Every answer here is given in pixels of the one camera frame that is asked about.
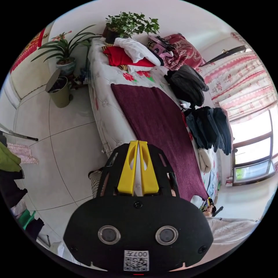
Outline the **person's right hand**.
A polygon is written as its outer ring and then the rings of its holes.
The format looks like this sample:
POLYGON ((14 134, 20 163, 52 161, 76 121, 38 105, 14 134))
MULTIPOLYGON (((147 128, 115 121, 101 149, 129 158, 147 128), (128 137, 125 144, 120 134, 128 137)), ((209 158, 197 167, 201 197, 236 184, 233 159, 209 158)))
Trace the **person's right hand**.
POLYGON ((206 208, 205 211, 203 211, 203 214, 206 216, 206 217, 214 217, 215 214, 216 214, 216 207, 214 205, 210 205, 209 207, 206 208))

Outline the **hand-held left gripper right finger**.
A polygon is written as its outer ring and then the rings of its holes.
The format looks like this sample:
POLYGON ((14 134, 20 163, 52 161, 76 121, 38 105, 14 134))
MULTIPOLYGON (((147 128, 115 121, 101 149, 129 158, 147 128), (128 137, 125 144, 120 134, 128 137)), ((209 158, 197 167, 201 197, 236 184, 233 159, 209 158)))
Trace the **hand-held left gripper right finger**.
POLYGON ((142 193, 157 194, 159 186, 146 141, 139 141, 139 152, 142 193))

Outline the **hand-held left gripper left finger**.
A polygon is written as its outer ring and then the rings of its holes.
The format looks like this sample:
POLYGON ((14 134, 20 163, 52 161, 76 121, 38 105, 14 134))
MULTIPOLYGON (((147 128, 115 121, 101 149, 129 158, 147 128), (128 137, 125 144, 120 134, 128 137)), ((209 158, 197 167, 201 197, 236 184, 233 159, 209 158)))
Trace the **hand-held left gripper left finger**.
POLYGON ((136 172, 138 141, 130 141, 127 154, 124 157, 122 173, 119 179, 117 190, 120 194, 133 194, 136 172))

